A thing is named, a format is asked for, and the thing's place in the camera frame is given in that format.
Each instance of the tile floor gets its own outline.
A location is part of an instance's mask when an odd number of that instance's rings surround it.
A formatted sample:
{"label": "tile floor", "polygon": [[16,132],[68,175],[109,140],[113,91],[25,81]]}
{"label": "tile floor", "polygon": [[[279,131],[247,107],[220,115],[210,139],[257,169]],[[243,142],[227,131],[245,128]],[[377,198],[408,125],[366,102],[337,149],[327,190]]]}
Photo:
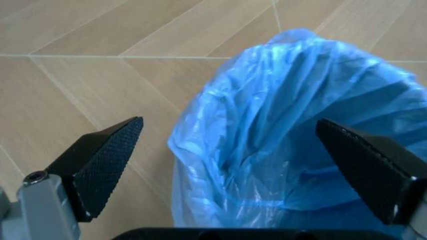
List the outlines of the tile floor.
{"label": "tile floor", "polygon": [[171,226],[170,131],[241,50],[291,28],[350,42],[427,83],[426,0],[2,0],[0,185],[14,198],[80,135],[139,115],[145,127],[83,239]]}

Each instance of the trash can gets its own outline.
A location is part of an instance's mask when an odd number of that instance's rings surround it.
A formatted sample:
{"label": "trash can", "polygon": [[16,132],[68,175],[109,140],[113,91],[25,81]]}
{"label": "trash can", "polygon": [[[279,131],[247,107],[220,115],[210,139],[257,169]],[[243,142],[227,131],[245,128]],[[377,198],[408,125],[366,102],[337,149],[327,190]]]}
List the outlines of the trash can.
{"label": "trash can", "polygon": [[346,182],[315,126],[328,118],[389,136],[425,160],[426,100],[411,73],[305,29],[248,48],[218,70],[169,138],[175,225],[399,235]]}

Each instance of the floor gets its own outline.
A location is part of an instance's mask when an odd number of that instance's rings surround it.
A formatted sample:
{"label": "floor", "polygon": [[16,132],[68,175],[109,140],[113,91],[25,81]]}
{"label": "floor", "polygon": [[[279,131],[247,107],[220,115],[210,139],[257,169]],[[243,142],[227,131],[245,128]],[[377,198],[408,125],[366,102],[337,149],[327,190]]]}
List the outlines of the floor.
{"label": "floor", "polygon": [[180,112],[241,50],[291,28],[353,43],[427,83],[427,0],[1,0],[0,185],[15,198],[80,135],[131,116],[145,127],[83,239],[172,226]]}

